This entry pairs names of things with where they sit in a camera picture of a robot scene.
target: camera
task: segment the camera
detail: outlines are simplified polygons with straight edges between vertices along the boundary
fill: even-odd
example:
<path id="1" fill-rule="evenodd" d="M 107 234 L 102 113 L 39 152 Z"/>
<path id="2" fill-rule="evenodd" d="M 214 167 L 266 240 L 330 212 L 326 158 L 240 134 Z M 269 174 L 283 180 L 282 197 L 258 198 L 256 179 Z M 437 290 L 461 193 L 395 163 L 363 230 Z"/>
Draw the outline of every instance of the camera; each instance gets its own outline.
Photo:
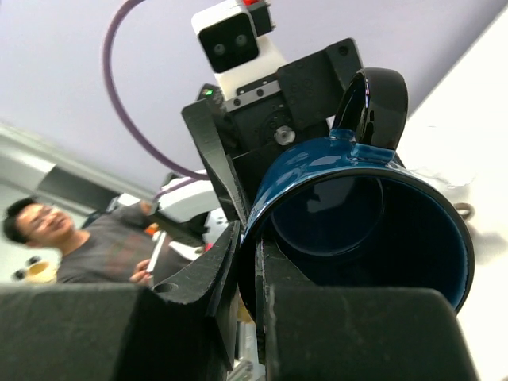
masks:
<path id="1" fill-rule="evenodd" d="M 195 14 L 192 26 L 217 74 L 254 60 L 260 54 L 256 27 L 241 0 L 228 0 Z"/>

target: cable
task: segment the cable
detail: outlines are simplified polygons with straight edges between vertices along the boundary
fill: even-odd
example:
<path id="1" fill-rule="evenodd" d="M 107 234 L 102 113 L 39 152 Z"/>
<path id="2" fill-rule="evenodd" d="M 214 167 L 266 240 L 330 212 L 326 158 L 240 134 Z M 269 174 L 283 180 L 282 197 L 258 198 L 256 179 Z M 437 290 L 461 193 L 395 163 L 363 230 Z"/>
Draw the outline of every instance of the cable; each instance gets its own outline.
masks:
<path id="1" fill-rule="evenodd" d="M 185 187 L 186 185 L 195 183 L 196 181 L 198 181 L 198 180 L 196 180 L 196 179 L 187 179 L 187 180 L 182 181 L 181 183 L 178 183 L 178 184 L 174 185 L 173 187 L 169 186 L 169 188 L 163 188 L 163 189 L 159 190 L 156 193 L 156 195 L 153 197 L 153 201 L 157 202 L 165 194 L 168 194 L 168 193 L 170 193 L 172 191 L 176 191 L 177 189 L 180 189 L 180 188 Z"/>
<path id="2" fill-rule="evenodd" d="M 104 45 L 102 47 L 102 73 L 104 75 L 104 82 L 106 84 L 106 90 L 110 97 L 110 101 L 113 104 L 117 116 L 121 119 L 127 130 L 133 136 L 134 139 L 156 160 L 168 167 L 174 172 L 178 172 L 181 175 L 191 177 L 195 180 L 207 180 L 206 174 L 195 173 L 189 169 L 179 166 L 174 161 L 167 158 L 161 151 L 155 148 L 141 131 L 136 127 L 133 120 L 125 110 L 120 97 L 117 92 L 117 88 L 114 84 L 113 73 L 111 70 L 111 56 L 113 51 L 114 38 L 120 28 L 121 23 L 125 20 L 127 15 L 136 6 L 139 6 L 144 0 L 127 0 L 120 9 L 115 13 L 113 20 L 111 20 L 110 26 L 107 30 L 104 38 Z"/>

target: black mug handle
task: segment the black mug handle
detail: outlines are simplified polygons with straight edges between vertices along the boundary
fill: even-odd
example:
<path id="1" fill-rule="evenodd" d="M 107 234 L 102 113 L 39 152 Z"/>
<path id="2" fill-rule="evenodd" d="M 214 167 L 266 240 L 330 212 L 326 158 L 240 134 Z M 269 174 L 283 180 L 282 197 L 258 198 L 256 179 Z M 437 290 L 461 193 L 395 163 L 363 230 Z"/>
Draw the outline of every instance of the black mug handle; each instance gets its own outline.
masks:
<path id="1" fill-rule="evenodd" d="M 400 73 L 366 67 L 344 92 L 332 129 L 351 129 L 358 143 L 395 150 L 406 125 L 408 104 Z"/>

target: person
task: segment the person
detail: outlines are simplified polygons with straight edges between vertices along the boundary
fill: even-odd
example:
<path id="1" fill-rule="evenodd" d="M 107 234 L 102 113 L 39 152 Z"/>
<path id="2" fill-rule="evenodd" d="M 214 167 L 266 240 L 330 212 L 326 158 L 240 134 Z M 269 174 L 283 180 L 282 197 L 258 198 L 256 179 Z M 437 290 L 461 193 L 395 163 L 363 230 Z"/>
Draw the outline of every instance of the person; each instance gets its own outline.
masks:
<path id="1" fill-rule="evenodd" d="M 149 285 L 147 266 L 155 242 L 145 230 L 151 206 L 138 202 L 103 214 L 85 229 L 77 229 L 72 218 L 34 198 L 16 201 L 6 210 L 6 238 L 30 248 L 55 248 L 62 259 L 58 283 L 135 282 Z M 190 263 L 181 256 L 168 269 L 169 275 Z"/>

